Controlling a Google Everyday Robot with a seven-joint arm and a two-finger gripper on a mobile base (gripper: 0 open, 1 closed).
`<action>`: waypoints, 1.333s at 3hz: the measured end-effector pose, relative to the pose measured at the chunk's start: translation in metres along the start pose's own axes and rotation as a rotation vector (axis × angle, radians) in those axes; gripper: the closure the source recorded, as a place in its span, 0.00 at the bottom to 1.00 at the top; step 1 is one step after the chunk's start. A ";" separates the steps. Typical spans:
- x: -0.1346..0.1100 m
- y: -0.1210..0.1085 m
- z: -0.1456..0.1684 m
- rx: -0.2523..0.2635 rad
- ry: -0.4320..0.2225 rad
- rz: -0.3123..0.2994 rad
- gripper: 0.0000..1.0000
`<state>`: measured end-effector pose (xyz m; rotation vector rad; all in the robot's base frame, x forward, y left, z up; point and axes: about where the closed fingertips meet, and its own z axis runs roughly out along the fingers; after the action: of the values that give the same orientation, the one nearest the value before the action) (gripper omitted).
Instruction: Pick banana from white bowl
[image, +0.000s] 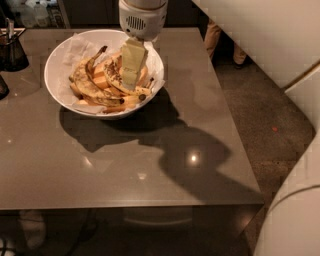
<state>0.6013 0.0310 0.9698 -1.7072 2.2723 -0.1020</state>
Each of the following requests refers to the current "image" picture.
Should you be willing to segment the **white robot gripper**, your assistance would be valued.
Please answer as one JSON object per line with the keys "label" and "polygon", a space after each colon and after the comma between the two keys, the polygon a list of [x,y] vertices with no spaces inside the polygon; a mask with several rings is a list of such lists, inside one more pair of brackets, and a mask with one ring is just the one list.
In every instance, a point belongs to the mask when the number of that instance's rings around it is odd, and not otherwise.
{"label": "white robot gripper", "polygon": [[[161,32],[168,0],[119,0],[119,22],[129,36],[143,41],[154,40]],[[122,84],[133,91],[145,66],[148,50],[143,41],[127,39],[121,47]]]}

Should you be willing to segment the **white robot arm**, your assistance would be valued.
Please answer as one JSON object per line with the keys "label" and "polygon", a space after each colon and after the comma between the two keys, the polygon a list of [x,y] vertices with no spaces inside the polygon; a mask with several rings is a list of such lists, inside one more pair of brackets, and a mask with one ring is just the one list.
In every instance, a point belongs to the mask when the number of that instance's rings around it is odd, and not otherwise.
{"label": "white robot arm", "polygon": [[208,52],[226,34],[264,74],[199,77],[184,93],[209,120],[228,103],[267,197],[234,243],[200,256],[319,256],[320,0],[119,0],[121,15],[159,7],[205,29]]}

